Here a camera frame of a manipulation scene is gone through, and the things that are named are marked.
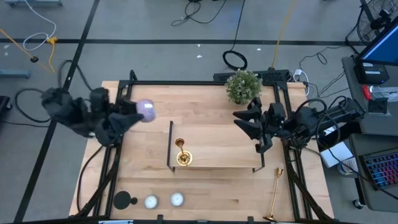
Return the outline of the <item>black candlestick holder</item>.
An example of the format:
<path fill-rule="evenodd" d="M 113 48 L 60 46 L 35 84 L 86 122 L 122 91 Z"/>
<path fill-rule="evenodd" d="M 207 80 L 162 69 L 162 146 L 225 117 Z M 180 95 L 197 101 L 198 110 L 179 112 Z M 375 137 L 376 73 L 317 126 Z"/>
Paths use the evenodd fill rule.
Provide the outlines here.
<path fill-rule="evenodd" d="M 114 196 L 113 205 L 118 210 L 124 210 L 130 205 L 135 205 L 137 201 L 136 197 L 131 197 L 129 192 L 123 190 Z"/>

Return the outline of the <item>gold candlestick holder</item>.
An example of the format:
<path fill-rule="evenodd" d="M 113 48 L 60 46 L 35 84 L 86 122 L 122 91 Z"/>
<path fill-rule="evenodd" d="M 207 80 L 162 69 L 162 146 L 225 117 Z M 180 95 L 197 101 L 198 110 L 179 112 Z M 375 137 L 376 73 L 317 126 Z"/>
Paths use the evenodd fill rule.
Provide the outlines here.
<path fill-rule="evenodd" d="M 270 221 L 270 222 L 276 222 L 276 220 L 274 218 L 274 205 L 275 205 L 275 201 L 276 201 L 279 179 L 280 179 L 283 171 L 284 170 L 281 169 L 280 167 L 276 168 L 276 181 L 275 181 L 275 186 L 274 186 L 274 194 L 273 194 L 273 198 L 272 198 L 271 210 L 270 210 L 268 216 L 264 217 L 264 219 L 266 219 L 267 221 Z"/>
<path fill-rule="evenodd" d="M 184 139 L 177 138 L 175 140 L 175 145 L 180 149 L 180 152 L 177 154 L 177 164 L 180 166 L 189 166 L 192 163 L 193 156 L 189 151 L 186 151 L 183 146 L 185 144 Z"/>

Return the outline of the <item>grey furniture foot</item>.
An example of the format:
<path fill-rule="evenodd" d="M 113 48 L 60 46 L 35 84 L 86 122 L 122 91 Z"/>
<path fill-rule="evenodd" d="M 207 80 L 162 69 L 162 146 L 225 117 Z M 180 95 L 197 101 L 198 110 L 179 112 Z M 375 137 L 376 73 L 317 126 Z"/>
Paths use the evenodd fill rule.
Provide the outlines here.
<path fill-rule="evenodd" d="M 0 78 L 30 78 L 30 72 L 27 70 L 0 69 Z"/>
<path fill-rule="evenodd" d="M 4 0 L 4 3 L 10 7 L 16 7 L 20 4 L 29 4 L 30 6 L 41 6 L 49 4 L 63 6 L 63 2 L 61 0 Z"/>

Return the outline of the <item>wooden riser shelf black legs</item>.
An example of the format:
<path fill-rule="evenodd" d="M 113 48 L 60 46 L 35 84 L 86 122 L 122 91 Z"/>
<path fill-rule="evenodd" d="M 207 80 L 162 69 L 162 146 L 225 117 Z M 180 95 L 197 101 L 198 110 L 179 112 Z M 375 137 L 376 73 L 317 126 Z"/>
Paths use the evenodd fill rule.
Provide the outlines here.
<path fill-rule="evenodd" d="M 183 148 L 193 160 L 189 166 L 177 164 L 180 149 L 175 140 L 185 141 Z M 170 123 L 167 166 L 176 169 L 251 169 L 265 167 L 264 155 L 256 152 L 256 142 L 249 139 L 234 124 L 174 124 Z"/>

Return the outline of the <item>black box device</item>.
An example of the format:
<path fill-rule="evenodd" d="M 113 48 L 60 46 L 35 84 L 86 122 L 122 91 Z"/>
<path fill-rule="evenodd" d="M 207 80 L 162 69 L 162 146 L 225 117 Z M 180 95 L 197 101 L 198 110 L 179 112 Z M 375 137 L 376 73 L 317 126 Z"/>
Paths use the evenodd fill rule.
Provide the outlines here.
<path fill-rule="evenodd" d="M 385 66 L 380 64 L 361 62 L 354 66 L 354 71 L 360 84 L 381 85 L 389 79 Z"/>

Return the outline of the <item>black power strip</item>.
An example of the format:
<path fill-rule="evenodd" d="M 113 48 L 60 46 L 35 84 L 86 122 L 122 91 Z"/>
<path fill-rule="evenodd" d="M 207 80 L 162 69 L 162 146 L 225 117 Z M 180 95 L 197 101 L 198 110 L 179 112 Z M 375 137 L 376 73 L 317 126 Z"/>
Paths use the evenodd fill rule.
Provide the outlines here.
<path fill-rule="evenodd" d="M 255 71 L 264 83 L 272 82 L 287 82 L 290 80 L 290 72 L 288 70 L 271 70 L 271 71 Z M 230 76 L 235 73 L 215 73 L 213 75 L 213 80 L 215 82 L 225 82 Z"/>

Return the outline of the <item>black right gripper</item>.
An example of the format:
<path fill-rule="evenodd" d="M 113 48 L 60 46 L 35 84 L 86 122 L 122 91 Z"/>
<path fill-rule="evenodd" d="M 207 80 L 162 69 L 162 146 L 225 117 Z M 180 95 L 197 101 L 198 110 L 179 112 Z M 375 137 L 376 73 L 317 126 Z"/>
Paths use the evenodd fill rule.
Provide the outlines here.
<path fill-rule="evenodd" d="M 259 97 L 255 97 L 247 106 L 245 111 L 234 111 L 233 115 L 239 119 L 234 120 L 250 139 L 260 139 L 261 134 L 286 137 L 283 123 L 286 115 L 282 103 L 271 103 L 269 109 L 262 114 L 262 102 Z M 261 122 L 249 122 L 251 119 L 259 119 Z"/>

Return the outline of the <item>green potted plant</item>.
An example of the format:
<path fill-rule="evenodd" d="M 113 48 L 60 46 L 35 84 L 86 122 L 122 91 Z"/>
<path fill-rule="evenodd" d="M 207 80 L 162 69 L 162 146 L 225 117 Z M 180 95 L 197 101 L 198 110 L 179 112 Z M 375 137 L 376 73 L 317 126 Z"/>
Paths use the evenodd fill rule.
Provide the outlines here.
<path fill-rule="evenodd" d="M 227 79 L 225 87 L 229 101 L 242 105 L 261 95 L 262 78 L 252 71 L 237 70 Z"/>

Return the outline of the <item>yellow pole black tip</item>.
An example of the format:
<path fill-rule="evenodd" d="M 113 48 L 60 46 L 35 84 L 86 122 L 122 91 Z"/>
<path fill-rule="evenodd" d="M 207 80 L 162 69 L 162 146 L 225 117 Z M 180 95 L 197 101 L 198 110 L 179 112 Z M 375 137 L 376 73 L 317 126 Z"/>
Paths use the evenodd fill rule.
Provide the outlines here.
<path fill-rule="evenodd" d="M 11 36 L 9 36 L 5 31 L 3 31 L 2 29 L 0 29 L 0 33 L 2 35 L 4 35 L 8 40 L 10 40 L 14 45 L 16 45 L 20 50 L 22 50 L 29 58 L 30 61 L 32 63 L 37 63 L 39 61 L 39 58 L 36 56 L 33 56 L 32 54 L 30 54 L 28 51 L 26 51 L 25 48 L 23 48 L 23 46 L 21 46 L 20 44 L 18 44 Z"/>

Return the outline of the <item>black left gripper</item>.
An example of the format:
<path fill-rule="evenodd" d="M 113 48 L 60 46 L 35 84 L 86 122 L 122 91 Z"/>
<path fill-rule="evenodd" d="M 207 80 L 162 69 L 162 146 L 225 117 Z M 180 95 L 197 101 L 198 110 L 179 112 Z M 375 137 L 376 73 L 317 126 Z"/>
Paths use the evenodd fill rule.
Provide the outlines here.
<path fill-rule="evenodd" d="M 131 100 L 119 99 L 116 105 L 91 104 L 88 136 L 109 146 L 143 118 L 143 114 L 137 113 L 137 103 Z"/>

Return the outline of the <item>black aluminium table frame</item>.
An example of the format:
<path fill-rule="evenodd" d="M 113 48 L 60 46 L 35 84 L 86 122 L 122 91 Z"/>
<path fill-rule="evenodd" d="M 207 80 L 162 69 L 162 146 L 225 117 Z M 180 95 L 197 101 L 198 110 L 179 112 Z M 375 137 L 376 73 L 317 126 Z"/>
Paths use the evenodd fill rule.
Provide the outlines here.
<path fill-rule="evenodd" d="M 283 142 L 273 140 L 264 155 L 265 167 L 251 169 L 176 169 L 167 166 L 170 123 L 234 124 L 233 112 L 240 106 L 230 103 L 224 85 L 206 81 L 136 81 L 103 82 L 111 99 L 128 94 L 132 100 L 154 101 L 156 118 L 139 123 L 124 136 L 115 149 L 102 149 L 89 139 L 82 162 L 84 174 L 77 188 L 70 213 L 76 214 L 94 194 L 113 159 L 119 159 L 116 176 L 105 188 L 91 215 L 102 215 L 134 223 L 247 223 L 261 222 L 270 212 L 276 168 L 285 168 L 285 157 L 293 152 Z M 138 199 L 135 205 L 118 210 L 114 196 L 127 191 Z M 184 196 L 181 207 L 173 207 L 170 196 Z M 149 210 L 144 206 L 148 195 L 156 195 L 159 204 Z M 279 180 L 274 216 L 278 221 L 316 220 L 309 203 L 301 196 L 287 174 Z"/>

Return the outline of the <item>black floor fan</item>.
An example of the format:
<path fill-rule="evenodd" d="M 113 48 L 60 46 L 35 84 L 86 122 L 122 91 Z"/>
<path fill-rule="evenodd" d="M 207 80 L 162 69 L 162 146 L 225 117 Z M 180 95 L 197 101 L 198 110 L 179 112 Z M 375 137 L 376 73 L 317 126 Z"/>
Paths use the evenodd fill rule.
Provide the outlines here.
<path fill-rule="evenodd" d="M 368 45 L 398 16 L 398 0 L 359 1 L 361 3 L 359 16 L 355 26 L 345 37 L 345 44 L 356 54 L 359 52 L 348 39 L 354 31 L 357 33 L 359 42 L 362 45 Z"/>

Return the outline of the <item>rainbow backlit keyboard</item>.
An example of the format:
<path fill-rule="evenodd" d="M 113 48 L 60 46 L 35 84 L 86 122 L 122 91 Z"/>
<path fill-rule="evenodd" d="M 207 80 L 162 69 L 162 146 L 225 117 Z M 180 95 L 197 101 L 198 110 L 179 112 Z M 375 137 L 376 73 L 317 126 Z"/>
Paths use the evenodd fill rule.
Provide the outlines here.
<path fill-rule="evenodd" d="M 398 149 L 365 154 L 359 160 L 374 190 L 398 186 Z"/>

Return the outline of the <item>white box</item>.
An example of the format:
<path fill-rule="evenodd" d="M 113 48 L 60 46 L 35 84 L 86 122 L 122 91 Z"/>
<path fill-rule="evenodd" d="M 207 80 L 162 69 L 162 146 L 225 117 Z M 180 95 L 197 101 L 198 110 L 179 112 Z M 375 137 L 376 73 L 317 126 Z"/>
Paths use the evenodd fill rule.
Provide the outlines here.
<path fill-rule="evenodd" d="M 353 157 L 352 152 L 344 142 L 340 142 L 329 149 L 322 150 L 320 155 L 327 168 L 337 165 L 339 161 L 345 161 Z"/>

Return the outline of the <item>blue screen monitor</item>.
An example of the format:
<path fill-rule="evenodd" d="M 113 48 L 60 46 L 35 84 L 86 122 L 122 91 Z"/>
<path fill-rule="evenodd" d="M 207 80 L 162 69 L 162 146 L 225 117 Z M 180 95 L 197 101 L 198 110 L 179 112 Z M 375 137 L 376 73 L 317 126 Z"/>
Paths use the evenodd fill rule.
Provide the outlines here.
<path fill-rule="evenodd" d="M 357 56 L 369 63 L 398 66 L 398 17 Z"/>

